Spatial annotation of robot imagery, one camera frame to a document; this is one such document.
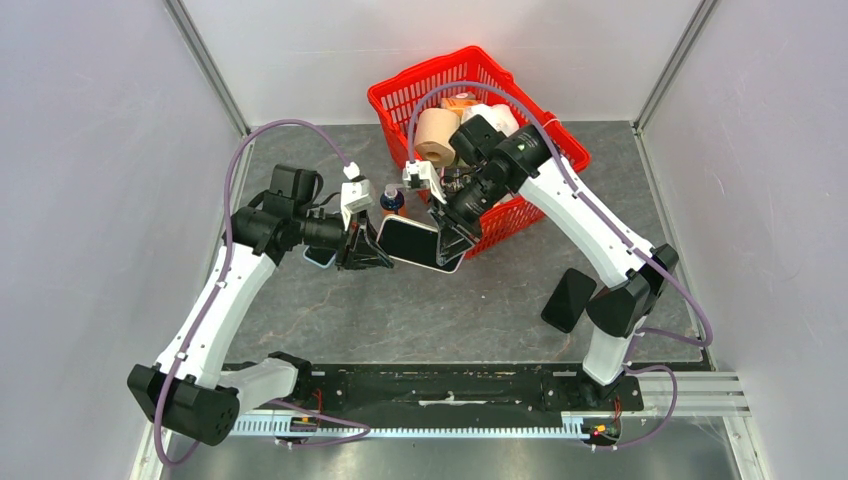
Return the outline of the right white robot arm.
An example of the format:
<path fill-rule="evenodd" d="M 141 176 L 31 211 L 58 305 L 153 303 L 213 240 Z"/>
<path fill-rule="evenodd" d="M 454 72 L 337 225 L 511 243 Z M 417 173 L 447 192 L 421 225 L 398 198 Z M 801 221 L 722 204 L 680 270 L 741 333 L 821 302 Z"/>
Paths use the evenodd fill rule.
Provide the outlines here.
<path fill-rule="evenodd" d="M 436 261 L 443 265 L 474 248 L 483 237 L 481 218 L 511 193 L 542 211 L 583 252 L 604 286 L 570 270 L 550 300 L 551 325 L 569 332 L 582 314 L 594 325 L 577 382 L 579 400 L 601 409 L 618 392 L 617 380 L 634 332 L 654 309 L 679 257 L 668 244 L 654 247 L 626 226 L 585 186 L 559 151 L 532 124 L 510 136 L 482 116 L 462 123 L 449 139 L 476 167 L 470 181 L 429 213 L 437 223 Z"/>

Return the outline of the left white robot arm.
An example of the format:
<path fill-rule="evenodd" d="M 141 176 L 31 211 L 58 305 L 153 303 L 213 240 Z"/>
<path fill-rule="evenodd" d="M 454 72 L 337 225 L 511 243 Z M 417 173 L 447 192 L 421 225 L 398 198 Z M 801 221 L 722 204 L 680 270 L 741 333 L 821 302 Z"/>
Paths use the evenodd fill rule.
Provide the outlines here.
<path fill-rule="evenodd" d="M 136 365 L 128 376 L 153 424 L 215 446 L 248 411 L 274 400 L 296 409 L 315 398 L 305 359 L 277 351 L 235 370 L 224 363 L 259 290 L 295 247 L 327 252 L 341 270 L 393 267 L 369 222 L 370 181 L 356 164 L 343 172 L 338 213 L 318 199 L 318 172 L 278 164 L 269 188 L 230 216 L 217 263 L 185 323 L 152 365 Z"/>

